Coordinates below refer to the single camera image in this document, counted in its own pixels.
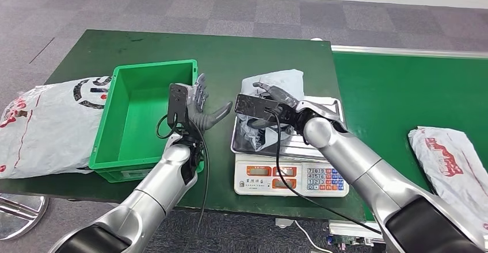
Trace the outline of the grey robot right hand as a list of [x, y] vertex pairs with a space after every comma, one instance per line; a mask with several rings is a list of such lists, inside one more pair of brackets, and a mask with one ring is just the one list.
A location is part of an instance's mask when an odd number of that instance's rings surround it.
[[[266, 83], [263, 82], [254, 82], [253, 87], [258, 87], [264, 90], [264, 92], [259, 93], [260, 97], [262, 98], [282, 102], [293, 108], [295, 108], [296, 105], [299, 103], [298, 99], [296, 99], [290, 93], [286, 92], [285, 90], [283, 90], [278, 86], [267, 85]], [[247, 123], [247, 126], [253, 129], [264, 129], [268, 127], [273, 127], [275, 125], [276, 125], [275, 122], [269, 122], [262, 119], [251, 120]]]

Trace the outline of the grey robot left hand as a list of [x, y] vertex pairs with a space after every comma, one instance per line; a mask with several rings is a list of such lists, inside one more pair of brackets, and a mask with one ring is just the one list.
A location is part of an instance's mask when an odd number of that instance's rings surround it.
[[233, 106], [233, 102], [229, 101], [212, 113], [204, 113], [204, 105], [209, 97], [209, 93], [206, 91], [207, 84], [205, 81], [205, 73], [200, 74], [195, 83], [188, 88], [188, 97], [186, 100], [188, 118], [202, 132], [211, 129], [224, 119], [231, 112]]

